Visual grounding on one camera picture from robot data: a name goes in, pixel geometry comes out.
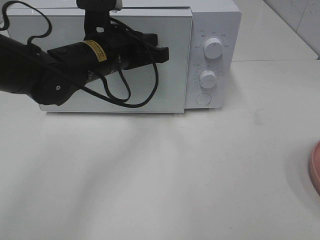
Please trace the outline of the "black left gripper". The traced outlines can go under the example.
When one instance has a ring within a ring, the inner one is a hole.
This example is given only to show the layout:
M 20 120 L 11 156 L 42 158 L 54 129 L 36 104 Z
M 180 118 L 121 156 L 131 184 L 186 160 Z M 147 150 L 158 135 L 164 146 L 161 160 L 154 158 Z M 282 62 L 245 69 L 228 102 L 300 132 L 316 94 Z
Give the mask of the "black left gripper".
M 163 64 L 170 59 L 168 47 L 157 47 L 158 35 L 139 31 L 95 33 L 81 42 L 47 51 L 51 82 L 89 83 L 95 73 L 109 75 L 120 70 L 139 68 L 150 63 Z

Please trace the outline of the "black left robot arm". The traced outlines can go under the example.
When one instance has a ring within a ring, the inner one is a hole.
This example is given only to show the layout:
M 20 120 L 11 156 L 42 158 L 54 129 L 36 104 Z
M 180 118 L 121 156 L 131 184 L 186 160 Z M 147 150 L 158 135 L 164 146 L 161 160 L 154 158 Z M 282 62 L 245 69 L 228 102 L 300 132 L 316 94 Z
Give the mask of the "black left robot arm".
M 61 106 L 79 91 L 125 108 L 140 108 L 114 96 L 107 75 L 169 60 L 169 48 L 158 47 L 153 33 L 115 29 L 113 36 L 95 33 L 83 41 L 41 50 L 6 36 L 0 38 L 0 89 L 27 95 L 41 105 Z

